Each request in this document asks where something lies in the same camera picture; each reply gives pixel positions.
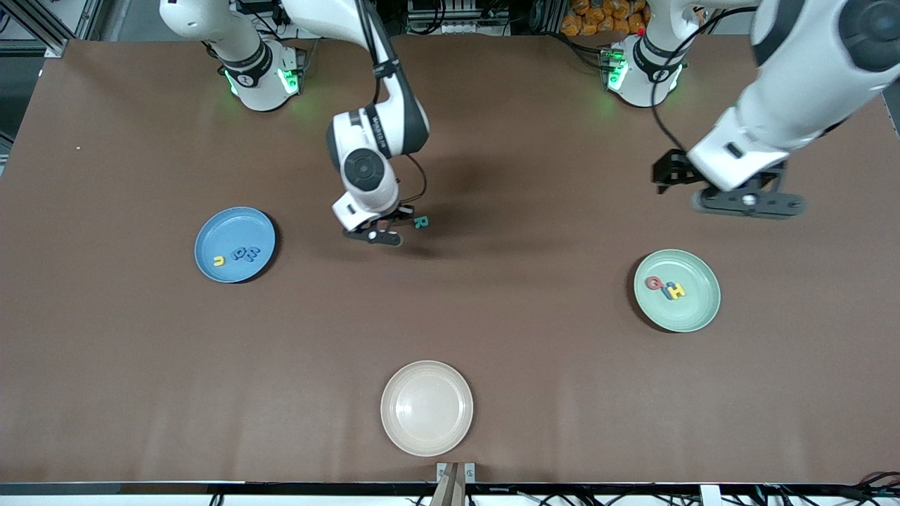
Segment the metal bracket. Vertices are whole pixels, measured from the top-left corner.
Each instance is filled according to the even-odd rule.
[[[36,0],[0,0],[0,6],[35,39],[44,44],[46,58],[60,58],[75,34],[46,6]]]
[[[722,506],[719,485],[700,485],[700,502],[703,506]]]
[[[444,477],[444,471],[447,469],[447,463],[441,462],[437,464],[437,480],[440,482],[441,478]],[[475,463],[474,462],[466,462],[463,466],[463,471],[465,472],[465,482],[466,483],[476,483],[475,482]]]
[[[621,72],[620,68],[625,63],[625,52],[622,50],[614,50],[610,46],[602,46],[600,53],[597,55],[597,62],[600,65],[600,80],[604,89],[609,89],[609,77],[613,72]]]
[[[800,195],[782,194],[785,164],[769,167],[751,177],[739,188],[723,192],[710,185],[694,195],[699,212],[751,218],[786,220],[803,213],[806,201]],[[664,194],[674,185],[690,185],[706,179],[690,163],[684,151],[673,149],[653,165],[652,180],[657,193]]]
[[[297,49],[296,69],[293,71],[293,76],[297,79],[297,95],[303,95],[303,79],[306,77],[308,58],[306,50]]]

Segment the black cable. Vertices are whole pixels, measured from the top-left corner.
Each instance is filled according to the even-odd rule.
[[[787,493],[790,493],[790,494],[792,494],[792,495],[795,495],[795,496],[799,497],[799,498],[800,498],[800,501],[803,501],[803,502],[809,504],[809,506],[820,506],[818,502],[813,501],[812,499],[806,497],[806,496],[803,495],[802,493],[797,493],[797,492],[792,491],[791,489],[787,488],[785,485],[781,485],[781,488],[783,488],[784,490],[786,490]]]
[[[559,42],[562,42],[563,44],[569,46],[570,48],[572,48],[574,50],[581,50],[581,51],[584,51],[586,53],[591,53],[591,54],[600,54],[600,52],[601,52],[599,48],[589,48],[588,46],[582,46],[581,44],[570,41],[569,38],[566,37],[565,33],[539,32],[536,35],[548,35],[550,37],[553,37],[554,39],[557,39]]]
[[[431,25],[428,26],[423,32],[415,31],[409,28],[410,33],[415,33],[416,35],[430,35],[437,31],[438,28],[444,24],[444,19],[447,16],[447,2],[446,0],[435,0],[435,19],[431,22]]]
[[[582,55],[579,52],[579,51],[583,51],[586,53],[599,55],[600,49],[598,49],[598,48],[589,48],[587,46],[582,46],[580,44],[576,44],[575,42],[570,41],[569,38],[566,37],[564,33],[540,32],[540,33],[538,33],[538,35],[549,35],[550,37],[557,39],[559,42],[562,42],[563,44],[569,46],[569,49],[571,49],[572,52],[575,53],[575,56],[577,56],[578,59],[580,59],[582,63],[584,63],[585,65],[587,65],[590,68],[595,68],[597,70],[612,70],[613,69],[613,67],[610,67],[608,65],[600,65],[599,63],[593,62],[593,61],[587,59],[584,55]]]
[[[369,9],[365,2],[368,0],[356,0],[356,11],[359,12],[359,23],[363,27],[363,37],[365,45],[369,48],[369,57],[372,58],[372,66],[378,65],[378,51],[375,49],[375,38],[372,35],[372,20],[370,18]],[[372,98],[372,104],[378,104],[378,99],[382,94],[382,80],[375,78],[375,95]]]
[[[889,478],[891,476],[900,476],[900,473],[898,473],[896,471],[891,472],[891,473],[878,473],[875,476],[872,476],[871,478],[869,478],[868,480],[866,480],[864,482],[857,483],[855,486],[857,488],[864,487],[867,485],[871,485],[874,482],[879,482],[881,480],[884,480],[885,478]]]
[[[271,24],[269,24],[265,19],[263,19],[263,16],[259,15],[259,13],[257,13],[257,11],[254,11],[253,9],[250,9],[249,7],[247,7],[247,5],[244,4],[244,2],[242,2],[241,0],[235,0],[235,1],[238,2],[238,3],[240,4],[241,7],[243,7],[244,9],[246,9],[246,10],[248,10],[248,11],[250,11],[254,16],[256,16],[256,18],[257,18],[262,24],[264,24],[265,27],[269,30],[269,33],[271,33],[272,36],[275,37],[275,40],[276,40],[276,41],[284,42],[284,39],[282,39],[281,37],[278,36],[278,32],[275,31],[275,28],[272,28],[272,25],[271,25]]]
[[[726,18],[728,16],[733,16],[735,14],[752,13],[754,11],[756,11],[756,7],[742,7],[740,9],[734,9],[732,11],[721,13],[718,16],[711,18],[706,23],[701,24],[699,28],[694,30],[694,32],[691,33],[690,36],[687,37],[687,39],[685,39],[681,44],[679,44],[678,48],[676,48],[672,52],[672,55],[669,57],[669,59],[667,59],[666,62],[664,64],[662,64],[662,67],[667,68],[671,64],[671,62],[675,59],[675,57],[679,53],[681,53],[681,50],[685,49],[688,46],[688,44],[690,44],[691,41],[693,41],[700,33],[703,33],[703,30],[705,30],[707,28],[707,26],[709,26],[711,23],[721,21],[724,18]],[[685,149],[684,144],[682,144],[681,141],[678,140],[675,137],[675,135],[668,128],[666,128],[666,125],[662,122],[662,119],[660,119],[659,111],[656,110],[656,87],[660,84],[661,81],[663,81],[665,79],[659,79],[659,80],[653,79],[652,76],[650,76],[650,78],[653,80],[653,86],[651,87],[651,90],[650,90],[650,111],[653,114],[653,120],[656,121],[656,126],[660,127],[660,130],[662,131],[662,133],[666,134],[666,137],[668,137],[669,140],[671,140],[672,144],[674,144],[678,149],[681,149],[682,151],[687,152],[687,149]]]
[[[406,158],[412,160],[412,163],[416,165],[418,172],[422,175],[422,191],[418,192],[411,196],[410,198],[405,198],[400,201],[400,203],[412,203],[416,202],[418,199],[422,198],[426,191],[428,191],[428,176],[425,174],[425,169],[419,164],[419,161],[412,157],[412,155],[407,155]]]
[[[13,19],[13,17],[9,13],[5,13],[2,10],[0,10],[0,14],[2,14],[0,15],[0,21],[6,19],[6,22],[3,23],[3,28],[0,28],[0,33],[3,33],[4,30],[6,30],[6,27],[9,26],[9,20]]]

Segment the brown table surface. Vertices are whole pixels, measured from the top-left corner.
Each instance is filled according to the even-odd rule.
[[[900,467],[900,142],[874,101],[791,159],[792,221],[655,194],[670,145],[549,38],[399,38],[431,119],[424,230],[343,239],[324,135],[372,93],[368,55],[320,44],[303,96],[252,113],[199,44],[73,42],[49,60],[0,180],[0,481],[855,482]],[[745,38],[700,40],[661,113],[695,142],[754,77]],[[398,158],[402,190],[419,189]],[[251,205],[283,250],[245,285],[194,238]],[[669,334],[630,272],[683,248],[723,290]],[[444,361],[465,441],[408,456],[382,389]]]

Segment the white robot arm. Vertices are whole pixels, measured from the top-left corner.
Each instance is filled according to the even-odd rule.
[[[399,246],[396,231],[379,230],[412,217],[402,203],[391,157],[418,152],[428,140],[428,117],[403,73],[381,18],[368,0],[283,0],[292,21],[321,37],[351,41],[373,57],[376,85],[390,96],[366,107],[338,114],[328,127],[328,152],[346,193],[332,206],[345,235],[373,244]]]
[[[706,180],[700,211],[789,218],[802,197],[764,190],[791,152],[836,127],[900,77],[900,0],[762,0],[751,42],[756,80],[685,156],[657,162],[653,180]]]
[[[675,50],[699,27],[694,7],[733,9],[759,3],[760,0],[647,0],[651,18],[644,35],[629,35],[611,47],[621,51],[623,57],[617,62],[618,69],[605,75],[607,89],[638,107],[662,103],[678,84],[681,61],[690,42],[678,54]],[[655,94],[654,80],[659,81]]]
[[[264,41],[229,0],[159,0],[159,15],[176,34],[210,45],[247,108],[271,111],[298,93],[297,51]]]

